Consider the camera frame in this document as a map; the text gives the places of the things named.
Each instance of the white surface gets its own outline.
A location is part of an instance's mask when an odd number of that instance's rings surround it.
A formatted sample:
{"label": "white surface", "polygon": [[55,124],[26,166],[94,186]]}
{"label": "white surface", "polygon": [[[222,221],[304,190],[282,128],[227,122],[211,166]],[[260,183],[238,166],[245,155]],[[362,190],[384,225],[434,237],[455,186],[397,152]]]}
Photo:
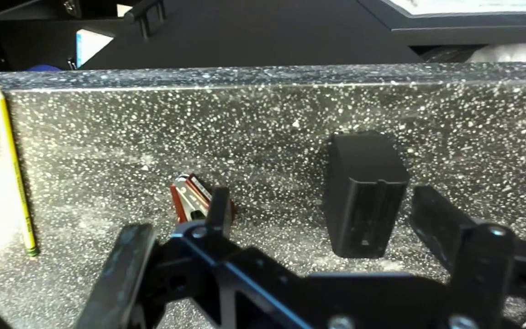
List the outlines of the white surface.
{"label": "white surface", "polygon": [[410,14],[526,13],[526,0],[386,0]]}
{"label": "white surface", "polygon": [[526,62],[526,44],[488,46],[476,51],[468,62]]}
{"label": "white surface", "polygon": [[77,67],[85,66],[94,58],[103,47],[107,47],[114,36],[94,33],[88,29],[77,31]]}
{"label": "white surface", "polygon": [[118,16],[125,16],[129,11],[132,11],[132,5],[118,3]]}

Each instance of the black rectangular object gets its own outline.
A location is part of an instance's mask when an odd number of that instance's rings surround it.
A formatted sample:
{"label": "black rectangular object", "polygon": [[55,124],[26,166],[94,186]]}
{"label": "black rectangular object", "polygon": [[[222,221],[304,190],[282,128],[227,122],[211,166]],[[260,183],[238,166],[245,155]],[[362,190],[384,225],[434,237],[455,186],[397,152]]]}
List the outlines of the black rectangular object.
{"label": "black rectangular object", "polygon": [[384,256],[408,184],[410,173],[388,137],[333,135],[324,210],[335,254]]}

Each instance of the granite countertop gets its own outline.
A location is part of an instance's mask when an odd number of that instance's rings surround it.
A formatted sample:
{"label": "granite countertop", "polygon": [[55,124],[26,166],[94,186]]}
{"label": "granite countertop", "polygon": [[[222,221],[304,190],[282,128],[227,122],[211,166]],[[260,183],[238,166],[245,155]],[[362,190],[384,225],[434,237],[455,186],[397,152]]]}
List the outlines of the granite countertop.
{"label": "granite countertop", "polygon": [[[180,172],[231,186],[233,239],[298,274],[444,279],[406,223],[408,201],[386,258],[331,252],[320,199],[335,131],[390,135],[413,184],[526,237],[526,64],[0,73],[0,86],[43,247],[26,258],[0,159],[0,314],[13,327],[74,325],[123,225],[174,228]],[[165,323],[209,327],[191,303]]]}

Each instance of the black machinery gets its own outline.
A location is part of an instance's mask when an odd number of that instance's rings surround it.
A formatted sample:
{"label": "black machinery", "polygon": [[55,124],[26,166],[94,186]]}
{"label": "black machinery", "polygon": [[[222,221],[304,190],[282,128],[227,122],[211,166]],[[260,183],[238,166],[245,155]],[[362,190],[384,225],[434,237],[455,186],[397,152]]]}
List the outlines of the black machinery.
{"label": "black machinery", "polygon": [[77,323],[156,327],[169,301],[192,298],[216,327],[518,327],[503,318],[508,296],[526,300],[526,241],[510,228],[476,223],[432,186],[417,186],[412,225],[452,272],[444,285],[417,276],[300,278],[223,232],[227,188],[207,221],[181,225],[167,243],[152,226],[123,228]]}
{"label": "black machinery", "polygon": [[[134,9],[118,16],[118,2]],[[0,0],[0,71],[76,67],[79,29],[114,36],[83,69],[463,62],[488,44],[526,42],[526,13],[419,16],[386,0]]]}

